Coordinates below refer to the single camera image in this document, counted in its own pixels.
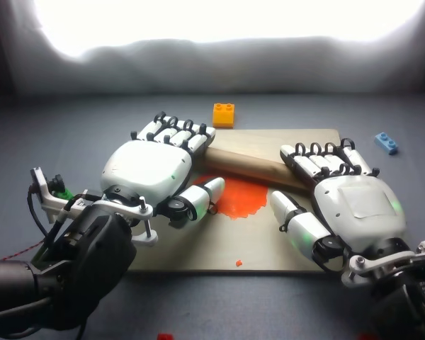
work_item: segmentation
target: blue toy brick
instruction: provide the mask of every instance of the blue toy brick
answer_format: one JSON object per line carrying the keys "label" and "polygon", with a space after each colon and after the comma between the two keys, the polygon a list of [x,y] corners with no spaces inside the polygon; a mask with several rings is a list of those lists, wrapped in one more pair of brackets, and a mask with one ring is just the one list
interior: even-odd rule
{"label": "blue toy brick", "polygon": [[382,132],[379,135],[376,135],[375,143],[387,151],[388,154],[396,154],[398,152],[397,143],[387,136],[387,133]]}

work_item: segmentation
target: white backdrop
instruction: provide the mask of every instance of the white backdrop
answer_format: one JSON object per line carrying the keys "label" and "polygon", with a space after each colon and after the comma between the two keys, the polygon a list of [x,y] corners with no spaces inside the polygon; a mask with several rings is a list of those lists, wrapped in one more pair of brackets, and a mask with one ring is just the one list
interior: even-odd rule
{"label": "white backdrop", "polygon": [[425,0],[386,1],[0,0],[0,32],[22,96],[421,91]]}

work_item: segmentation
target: gray fabric surface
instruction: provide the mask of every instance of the gray fabric surface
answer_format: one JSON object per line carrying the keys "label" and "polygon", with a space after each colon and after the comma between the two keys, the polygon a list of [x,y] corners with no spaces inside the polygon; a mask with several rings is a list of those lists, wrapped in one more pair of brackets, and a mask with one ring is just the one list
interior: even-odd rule
{"label": "gray fabric surface", "polygon": [[[49,178],[60,173],[73,192],[98,188],[104,164],[131,130],[161,110],[211,123],[217,102],[236,104],[238,129],[336,128],[352,137],[401,201],[409,245],[425,239],[425,95],[57,98],[0,101],[0,258],[41,240],[26,206],[32,167]],[[398,155],[374,144],[382,131],[399,144]],[[325,275],[132,273],[91,316],[85,339],[156,339],[167,332],[176,340],[349,340],[368,328],[369,309],[367,291],[347,290]],[[42,331],[32,339],[74,334]]]}
{"label": "gray fabric surface", "polygon": [[[375,6],[372,13],[361,13],[366,27],[360,30],[378,30],[381,25],[391,28],[392,17],[403,12],[404,5],[394,3],[393,11],[380,24],[373,20],[373,14],[380,16],[380,7],[384,7],[377,2],[358,4],[354,12],[343,8],[343,17],[361,13],[359,6]],[[425,1],[421,5],[411,18],[400,22],[400,26],[389,29],[382,37],[364,41],[316,34],[289,38],[289,32],[288,38],[214,43],[159,39],[97,47],[75,58],[57,50],[57,44],[53,46],[50,36],[41,31],[33,0],[0,0],[0,31],[17,92],[22,96],[418,92],[423,90],[425,81]],[[248,6],[264,7],[265,4],[249,3]],[[120,4],[110,7],[111,16],[120,15]],[[287,13],[287,26],[290,15],[296,15],[296,3],[292,7],[293,10]],[[189,10],[186,10],[186,18],[190,18],[187,13]],[[148,15],[151,14],[143,9],[135,14],[135,20]],[[310,22],[315,15],[318,13],[306,17],[305,22]],[[91,17],[94,16],[94,9],[91,9]],[[245,16],[245,8],[237,16]],[[92,30],[87,36],[95,41],[95,31],[89,26],[89,19],[85,19],[84,28]],[[337,22],[330,22],[327,26],[337,25],[342,31],[351,32],[352,19],[348,20],[350,22],[344,27]],[[264,19],[255,22],[255,26],[262,23]],[[109,25],[109,34],[120,34],[114,33],[116,27],[111,22],[104,21],[103,24]],[[239,18],[233,16],[229,24],[233,30],[232,25],[239,25]],[[159,16],[154,18],[157,30],[164,25],[167,24],[160,21]],[[69,20],[63,28],[67,32],[72,30]],[[59,29],[58,36],[64,36],[63,28]],[[151,26],[146,29],[156,30]],[[82,45],[73,41],[75,37],[66,34],[64,45]]]}

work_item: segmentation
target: red cable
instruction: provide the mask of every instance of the red cable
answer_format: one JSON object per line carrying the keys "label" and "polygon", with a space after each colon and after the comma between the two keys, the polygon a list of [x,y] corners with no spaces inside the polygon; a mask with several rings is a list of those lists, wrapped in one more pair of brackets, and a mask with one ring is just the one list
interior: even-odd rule
{"label": "red cable", "polygon": [[4,257],[3,259],[2,259],[2,261],[6,261],[6,260],[9,260],[9,259],[12,259],[13,257],[16,257],[16,256],[19,256],[19,255],[21,255],[21,254],[23,254],[23,253],[25,253],[25,252],[27,252],[27,251],[29,251],[29,250],[31,250],[31,249],[33,249],[33,248],[36,248],[37,246],[39,246],[40,244],[42,244],[44,242],[44,239],[42,239],[41,241],[39,241],[37,244],[35,244],[34,246],[30,246],[30,247],[28,247],[27,249],[24,249],[23,251],[20,251],[20,252],[18,252],[18,253],[15,253],[14,255],[11,255],[11,256],[7,256],[7,257]]}

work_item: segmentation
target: wooden board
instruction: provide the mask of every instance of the wooden board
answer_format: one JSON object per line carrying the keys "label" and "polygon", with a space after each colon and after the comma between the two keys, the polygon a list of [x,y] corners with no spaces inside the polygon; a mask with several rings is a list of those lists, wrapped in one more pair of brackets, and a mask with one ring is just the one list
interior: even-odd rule
{"label": "wooden board", "polygon": [[[218,130],[211,147],[281,162],[281,145],[303,142],[339,143],[336,130]],[[268,196],[273,191],[268,189]],[[311,209],[307,198],[293,195]],[[318,271],[300,255],[278,223],[268,204],[248,218],[232,220],[207,215],[198,224],[181,230],[168,226],[165,217],[151,219],[159,241],[152,248],[138,248],[130,270],[143,271]],[[133,230],[144,231],[143,224]],[[241,260],[242,266],[236,267]]]}

